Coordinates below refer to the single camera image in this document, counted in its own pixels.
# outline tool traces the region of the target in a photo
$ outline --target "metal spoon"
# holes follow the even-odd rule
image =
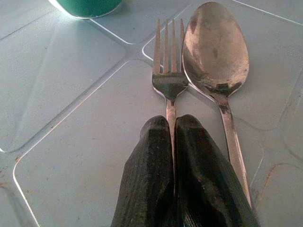
[[[228,97],[245,82],[249,56],[241,29],[223,5],[208,2],[192,16],[183,42],[182,62],[193,86],[220,108],[229,159],[250,203],[246,170]]]

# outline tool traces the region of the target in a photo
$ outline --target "tiled table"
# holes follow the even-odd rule
[[[108,227],[144,123],[165,115],[151,84],[157,18],[199,0],[123,0],[94,20],[43,0],[0,3],[0,226]],[[303,3],[220,0],[238,21],[250,74],[230,98],[262,227],[303,226]],[[189,88],[192,114],[227,157],[219,110]]]

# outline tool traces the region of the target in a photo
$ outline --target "fork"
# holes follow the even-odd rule
[[[161,42],[160,42],[160,20],[158,19],[157,31],[155,37],[155,50],[153,57],[152,68],[152,85],[157,93],[162,95],[166,100],[166,119],[169,123],[169,132],[171,139],[171,151],[174,169],[174,194],[176,194],[176,151],[175,151],[175,123],[176,123],[176,99],[177,96],[188,87],[188,80],[183,72],[181,61],[177,67],[177,46],[175,34],[175,20],[172,20],[171,31],[171,58],[169,60],[169,37],[168,37],[168,20],[165,25],[164,38],[164,56],[163,56],[163,70],[161,72]],[[182,43],[184,39],[184,25],[181,20],[180,23],[180,48],[182,50]]]

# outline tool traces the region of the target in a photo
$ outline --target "green cup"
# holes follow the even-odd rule
[[[121,0],[49,0],[55,7],[70,15],[91,19],[114,11]]]

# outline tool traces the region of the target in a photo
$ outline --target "spoon bowl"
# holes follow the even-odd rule
[[[189,82],[219,105],[230,162],[250,203],[245,165],[227,99],[245,82],[249,55],[239,25],[223,5],[208,2],[195,11],[183,42],[182,64]]]

